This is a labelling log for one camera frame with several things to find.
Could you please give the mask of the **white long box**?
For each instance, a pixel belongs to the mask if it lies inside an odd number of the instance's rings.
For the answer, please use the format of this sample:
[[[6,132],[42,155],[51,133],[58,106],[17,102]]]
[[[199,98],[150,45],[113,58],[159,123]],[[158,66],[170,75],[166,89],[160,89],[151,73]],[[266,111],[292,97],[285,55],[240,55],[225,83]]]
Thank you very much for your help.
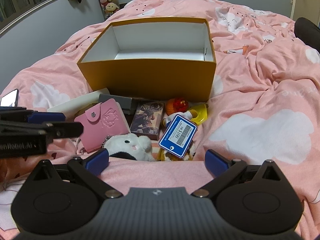
[[[75,114],[91,104],[96,104],[99,101],[100,94],[109,94],[107,88],[96,90],[94,92],[79,96],[67,102],[49,108],[47,112],[63,113],[66,119],[74,118]]]

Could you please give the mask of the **white black plush cow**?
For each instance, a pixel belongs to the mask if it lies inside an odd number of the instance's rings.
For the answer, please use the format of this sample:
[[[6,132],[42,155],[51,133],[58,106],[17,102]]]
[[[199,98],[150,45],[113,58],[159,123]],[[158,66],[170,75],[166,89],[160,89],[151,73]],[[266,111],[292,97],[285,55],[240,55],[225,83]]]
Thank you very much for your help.
[[[155,161],[152,156],[152,142],[147,136],[133,133],[115,135],[105,139],[102,147],[107,149],[109,156],[114,158]]]

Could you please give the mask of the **pink leather card wallet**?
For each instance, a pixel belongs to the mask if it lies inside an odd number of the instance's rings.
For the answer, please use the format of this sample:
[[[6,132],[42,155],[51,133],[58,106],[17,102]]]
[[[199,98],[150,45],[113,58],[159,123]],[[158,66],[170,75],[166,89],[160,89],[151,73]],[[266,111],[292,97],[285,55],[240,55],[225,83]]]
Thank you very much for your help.
[[[82,123],[84,127],[80,139],[87,152],[100,148],[106,137],[130,133],[120,104],[114,99],[96,104],[74,121]]]

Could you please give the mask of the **blue barcode tag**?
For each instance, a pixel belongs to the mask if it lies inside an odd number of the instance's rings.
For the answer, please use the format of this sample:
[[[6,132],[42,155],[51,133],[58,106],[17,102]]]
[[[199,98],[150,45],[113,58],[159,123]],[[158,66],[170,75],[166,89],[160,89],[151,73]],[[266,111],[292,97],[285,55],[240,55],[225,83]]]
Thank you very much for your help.
[[[181,115],[176,115],[169,122],[161,140],[160,148],[168,151],[178,158],[183,158],[197,131],[197,126]]]

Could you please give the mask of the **duck plush keychain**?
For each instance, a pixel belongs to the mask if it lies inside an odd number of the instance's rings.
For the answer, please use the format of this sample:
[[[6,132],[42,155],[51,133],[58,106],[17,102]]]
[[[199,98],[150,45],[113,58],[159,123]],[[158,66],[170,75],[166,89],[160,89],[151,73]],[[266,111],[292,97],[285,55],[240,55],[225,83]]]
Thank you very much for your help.
[[[191,159],[188,150],[197,131],[197,125],[191,120],[196,117],[197,112],[191,109],[171,114],[162,120],[162,126],[165,130],[158,142],[162,149],[159,157],[161,160]]]

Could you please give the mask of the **yellow round toy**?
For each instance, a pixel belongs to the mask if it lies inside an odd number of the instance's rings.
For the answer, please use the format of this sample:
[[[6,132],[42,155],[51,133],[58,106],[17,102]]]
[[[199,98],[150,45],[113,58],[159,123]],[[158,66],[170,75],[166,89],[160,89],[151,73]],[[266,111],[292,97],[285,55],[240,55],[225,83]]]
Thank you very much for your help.
[[[190,107],[188,111],[192,115],[191,122],[195,123],[197,126],[204,123],[208,119],[207,109],[208,109],[207,104],[200,104],[200,105]]]

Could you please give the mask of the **illustrated card box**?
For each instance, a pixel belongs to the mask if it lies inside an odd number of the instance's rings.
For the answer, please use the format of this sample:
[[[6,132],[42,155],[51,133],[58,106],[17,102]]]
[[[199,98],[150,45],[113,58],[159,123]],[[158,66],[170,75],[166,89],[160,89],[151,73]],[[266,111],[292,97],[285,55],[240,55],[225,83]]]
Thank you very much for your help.
[[[138,105],[130,126],[130,131],[137,136],[147,136],[158,140],[161,120],[164,113],[164,102],[155,101]]]

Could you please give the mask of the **orange crochet ball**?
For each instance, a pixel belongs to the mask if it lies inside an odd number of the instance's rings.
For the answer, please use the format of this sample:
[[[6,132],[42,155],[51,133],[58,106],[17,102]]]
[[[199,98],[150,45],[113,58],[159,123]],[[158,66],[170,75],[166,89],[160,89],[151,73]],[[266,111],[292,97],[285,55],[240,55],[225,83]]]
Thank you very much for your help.
[[[186,112],[189,109],[189,103],[184,97],[173,98],[166,102],[165,112],[167,115],[172,115],[178,112]]]

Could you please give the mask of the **smartphone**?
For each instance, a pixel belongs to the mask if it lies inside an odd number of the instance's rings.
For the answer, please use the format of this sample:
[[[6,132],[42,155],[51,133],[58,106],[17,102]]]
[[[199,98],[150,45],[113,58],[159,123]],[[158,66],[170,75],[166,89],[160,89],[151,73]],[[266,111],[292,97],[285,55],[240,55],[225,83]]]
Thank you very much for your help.
[[[1,98],[1,107],[17,107],[19,90],[15,89]]]

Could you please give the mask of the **orange cardboard storage box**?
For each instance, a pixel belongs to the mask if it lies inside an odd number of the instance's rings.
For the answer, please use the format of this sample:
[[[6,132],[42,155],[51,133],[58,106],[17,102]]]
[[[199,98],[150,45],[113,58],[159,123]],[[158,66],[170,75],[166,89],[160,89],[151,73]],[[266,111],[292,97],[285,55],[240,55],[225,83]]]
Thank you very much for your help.
[[[191,102],[209,99],[216,70],[209,23],[190,17],[111,22],[77,64],[93,90]]]

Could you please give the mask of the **black pillow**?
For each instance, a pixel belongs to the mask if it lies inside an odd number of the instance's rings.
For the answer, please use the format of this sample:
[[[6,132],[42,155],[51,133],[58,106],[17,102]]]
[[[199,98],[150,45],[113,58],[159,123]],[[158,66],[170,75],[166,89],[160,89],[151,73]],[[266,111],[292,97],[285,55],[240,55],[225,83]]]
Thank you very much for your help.
[[[302,40],[306,45],[319,51],[320,30],[314,23],[304,17],[300,17],[295,22],[295,36]]]

